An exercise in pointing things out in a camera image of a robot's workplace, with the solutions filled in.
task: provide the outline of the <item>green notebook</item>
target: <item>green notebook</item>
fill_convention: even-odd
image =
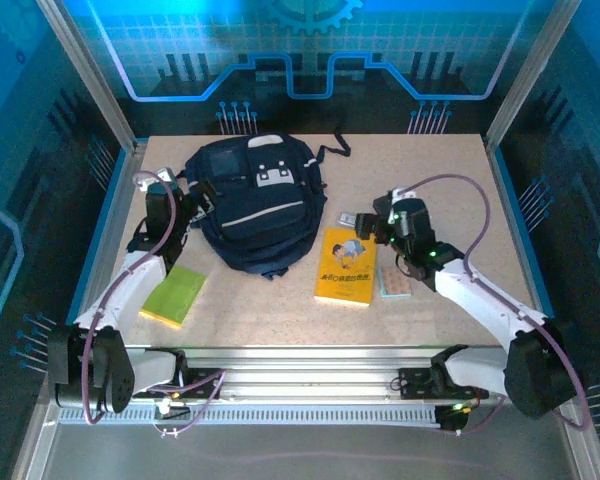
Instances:
[[[180,328],[206,279],[201,273],[175,265],[167,278],[151,292],[140,313]]]

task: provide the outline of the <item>table surface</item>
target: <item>table surface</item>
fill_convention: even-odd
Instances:
[[[298,135],[314,152],[337,146],[332,135]],[[171,167],[178,173],[200,148],[222,137],[151,137],[142,169]],[[412,281],[411,297],[383,298],[375,282],[367,308],[317,302],[313,293],[324,230],[341,212],[371,212],[371,202],[396,186],[431,175],[462,173],[485,189],[492,207],[489,231],[472,263],[520,301],[531,304],[491,166],[479,135],[347,135],[351,157],[327,153],[321,166],[328,184],[320,231],[312,250],[274,281],[227,267],[199,230],[192,230],[178,264],[208,276],[182,328],[138,317],[123,338],[128,346],[221,347],[354,345],[497,345],[460,307]],[[468,184],[442,180],[418,189],[439,240],[465,250],[484,221],[479,194]],[[146,213],[144,194],[134,193],[116,269],[133,231]],[[378,248],[377,266],[393,266],[389,247]]]

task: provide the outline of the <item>navy blue backpack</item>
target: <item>navy blue backpack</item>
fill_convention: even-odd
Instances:
[[[327,197],[320,176],[325,150],[345,157],[351,149],[321,146],[316,157],[306,143],[283,133],[229,138],[206,145],[184,170],[194,199],[207,181],[215,209],[197,222],[234,270],[273,279],[309,252]]]

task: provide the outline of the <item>gray floor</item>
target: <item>gray floor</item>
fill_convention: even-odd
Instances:
[[[566,480],[571,472],[551,416],[505,409],[465,438],[404,427],[198,426],[162,439],[146,425],[61,425],[44,478]]]

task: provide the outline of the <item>blue glass wall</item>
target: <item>blue glass wall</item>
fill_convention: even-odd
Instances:
[[[0,2],[0,212],[24,254],[18,268],[0,223],[0,478],[46,369],[46,330],[25,319],[64,321],[118,150],[35,2]]]
[[[555,313],[600,383],[600,0],[583,0],[502,151]]]
[[[220,133],[222,101],[265,128],[391,133],[449,101],[449,131],[486,131],[552,4],[67,2],[140,136]]]

